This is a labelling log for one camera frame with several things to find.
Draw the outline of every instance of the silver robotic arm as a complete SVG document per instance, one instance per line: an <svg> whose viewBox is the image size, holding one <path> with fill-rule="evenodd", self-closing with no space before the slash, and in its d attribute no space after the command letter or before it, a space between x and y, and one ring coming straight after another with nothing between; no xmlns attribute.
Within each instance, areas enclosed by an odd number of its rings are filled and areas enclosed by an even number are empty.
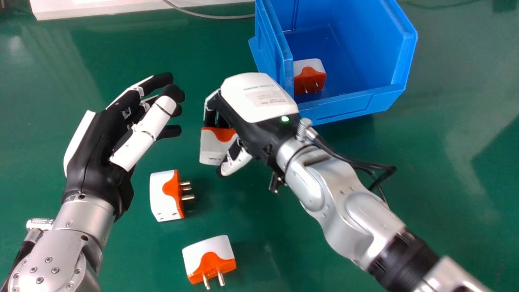
<svg viewBox="0 0 519 292"><path fill-rule="evenodd" d="M270 190L277 193L278 187L289 187L318 221L331 248L386 290L490 292L407 230L361 183L351 159L334 152L309 119L300 119L293 99L266 74L227 78L206 99L204 126L230 127L238 134L217 170L219 176L243 167L250 160L246 157L263 161L274 171Z"/></svg>
<svg viewBox="0 0 519 292"><path fill-rule="evenodd" d="M100 291L98 275L112 226L133 198L133 168L152 143L180 135L166 126L184 93L171 73L132 85L104 111L87 111L64 157L67 177L55 220L32 219L1 292ZM153 90L162 93L142 99Z"/></svg>

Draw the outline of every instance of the black and white robotic hand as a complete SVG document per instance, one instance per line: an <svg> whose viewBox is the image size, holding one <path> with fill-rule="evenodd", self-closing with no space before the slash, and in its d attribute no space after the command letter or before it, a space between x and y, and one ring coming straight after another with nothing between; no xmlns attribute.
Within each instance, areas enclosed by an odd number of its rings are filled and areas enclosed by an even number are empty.
<svg viewBox="0 0 519 292"><path fill-rule="evenodd" d="M336 153L268 75L244 73L224 80L205 101L204 127L232 128L237 134L220 158L219 176L231 175L253 158L263 161L273 169L270 190L288 186L319 222L331 248L386 290L490 292L451 258L438 257L373 193L396 168ZM201 149L214 142L204 137ZM369 188L356 170L374 178ZM377 178L374 170L385 172Z"/></svg>
<svg viewBox="0 0 519 292"><path fill-rule="evenodd" d="M133 199L135 164L156 140L180 135L184 92L173 75L150 76L105 110L87 111L63 160L66 186L55 219L32 219L0 292L99 291L103 250ZM162 92L145 98L155 89Z"/></svg>

